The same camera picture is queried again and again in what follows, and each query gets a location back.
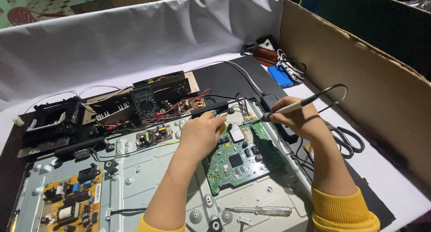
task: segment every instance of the soldering iron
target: soldering iron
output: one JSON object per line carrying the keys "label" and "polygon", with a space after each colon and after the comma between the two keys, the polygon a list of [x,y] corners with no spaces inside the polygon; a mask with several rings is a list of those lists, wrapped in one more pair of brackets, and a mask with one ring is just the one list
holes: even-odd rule
{"label": "soldering iron", "polygon": [[344,87],[344,88],[346,89],[346,91],[344,92],[344,96],[342,97],[342,99],[341,99],[341,100],[339,100],[339,101],[337,101],[337,102],[334,102],[333,104],[331,104],[331,105],[329,105],[328,107],[324,108],[323,110],[319,111],[319,112],[322,112],[322,111],[324,111],[324,110],[326,110],[326,109],[328,109],[328,108],[332,107],[333,105],[336,105],[336,104],[340,103],[342,100],[344,100],[344,98],[347,96],[347,86],[346,86],[346,85],[344,85],[344,84],[336,84],[336,85],[332,85],[332,86],[330,86],[330,87],[326,88],[325,90],[323,90],[323,91],[321,91],[321,92],[319,92],[319,93],[317,93],[317,94],[315,94],[315,95],[313,95],[313,96],[311,96],[311,97],[307,97],[307,98],[305,98],[305,99],[302,99],[302,100],[300,100],[300,101],[297,101],[297,102],[295,102],[295,103],[292,103],[292,104],[290,104],[290,105],[287,105],[287,106],[285,106],[285,107],[283,107],[283,108],[280,108],[279,110],[277,110],[277,111],[275,111],[275,112],[265,113],[265,114],[263,114],[262,118],[257,119],[257,120],[256,120],[256,121],[254,121],[252,124],[256,124],[256,123],[260,123],[260,122],[270,122],[271,120],[269,119],[269,117],[270,117],[272,114],[288,114],[288,113],[290,113],[290,112],[293,112],[293,111],[295,111],[295,110],[297,110],[297,109],[299,109],[299,108],[304,107],[305,105],[308,105],[308,104],[310,104],[310,103],[312,103],[312,102],[316,101],[320,96],[322,96],[323,94],[325,94],[325,93],[326,93],[326,92],[328,92],[329,90],[331,90],[331,89],[333,89],[333,88],[336,88],[336,87],[339,87],[339,86],[342,86],[342,87]]}

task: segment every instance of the floor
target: floor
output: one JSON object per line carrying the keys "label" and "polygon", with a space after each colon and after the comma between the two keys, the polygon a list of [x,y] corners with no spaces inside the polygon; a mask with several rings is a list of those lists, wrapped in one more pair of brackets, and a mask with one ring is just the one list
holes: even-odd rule
{"label": "floor", "polygon": [[[63,11],[67,15],[73,15],[72,10],[70,9],[71,5],[72,3],[70,0],[34,0],[27,7],[39,13],[57,13]],[[34,13],[33,16],[38,21],[52,19],[52,17],[40,16]]]}

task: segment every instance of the white cloth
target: white cloth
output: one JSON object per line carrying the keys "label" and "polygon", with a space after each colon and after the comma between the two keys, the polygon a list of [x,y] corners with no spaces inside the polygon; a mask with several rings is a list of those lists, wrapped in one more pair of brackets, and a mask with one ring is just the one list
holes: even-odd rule
{"label": "white cloth", "polygon": [[0,29],[0,110],[223,53],[272,34],[283,0],[164,0]]}

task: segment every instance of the yellow circuit board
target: yellow circuit board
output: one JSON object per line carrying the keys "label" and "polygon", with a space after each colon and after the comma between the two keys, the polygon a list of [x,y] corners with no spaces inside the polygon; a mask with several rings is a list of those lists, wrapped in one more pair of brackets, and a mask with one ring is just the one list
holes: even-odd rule
{"label": "yellow circuit board", "polygon": [[[94,179],[92,179],[91,186],[83,186],[81,184],[81,192],[86,192],[86,194],[89,194],[89,191],[91,191],[91,200],[87,199],[85,201],[79,202],[79,208],[77,208],[76,211],[78,211],[78,218],[71,219],[66,222],[59,222],[59,210],[64,206],[64,200],[68,197],[74,194],[70,193],[68,195],[63,195],[62,200],[57,202],[51,202],[51,201],[45,201],[44,202],[44,208],[42,210],[42,217],[41,218],[49,218],[51,217],[50,223],[47,224],[40,224],[39,226],[39,232],[62,232],[65,231],[65,226],[73,226],[75,227],[74,232],[99,232],[99,221],[100,221],[100,197],[101,197],[101,190],[102,190],[102,168],[97,169],[100,171],[100,174],[97,175]],[[59,186],[64,186],[65,182],[68,184],[78,184],[78,175],[74,175],[71,177],[66,177],[65,179],[61,181],[51,182],[48,183],[45,186],[44,193],[50,189],[57,189]]]}

